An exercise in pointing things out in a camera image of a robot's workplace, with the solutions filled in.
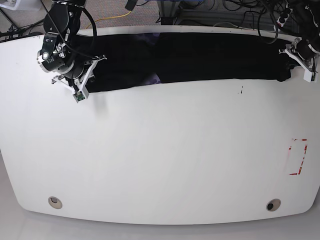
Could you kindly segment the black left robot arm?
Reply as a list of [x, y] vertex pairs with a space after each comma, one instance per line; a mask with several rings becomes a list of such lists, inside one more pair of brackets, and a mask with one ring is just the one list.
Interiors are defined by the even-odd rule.
[[[261, 14], [267, 13], [273, 24], [275, 36], [272, 40], [261, 40], [266, 44], [273, 44], [278, 39], [279, 33], [296, 37], [294, 42], [281, 49], [281, 54], [286, 54], [304, 68], [305, 80], [313, 82], [318, 74], [317, 59], [320, 57], [320, 2], [318, 0], [287, 0], [282, 12], [275, 16], [277, 0], [260, 0]], [[298, 32], [285, 28], [290, 16], [293, 16], [298, 25]]]

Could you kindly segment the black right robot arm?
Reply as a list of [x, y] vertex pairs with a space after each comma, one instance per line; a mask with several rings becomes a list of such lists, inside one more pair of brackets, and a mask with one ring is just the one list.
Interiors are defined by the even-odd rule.
[[[89, 96], [86, 88], [88, 80], [94, 78], [93, 70], [98, 62], [105, 60], [105, 55], [93, 55], [97, 39], [97, 27], [84, 0], [54, 0], [46, 10], [43, 27], [45, 35], [41, 50], [37, 53], [37, 63], [46, 72], [56, 72], [51, 83], [61, 83], [71, 91], [79, 102]], [[93, 29], [89, 47], [73, 46], [72, 38], [80, 29], [80, 17], [85, 14]]]

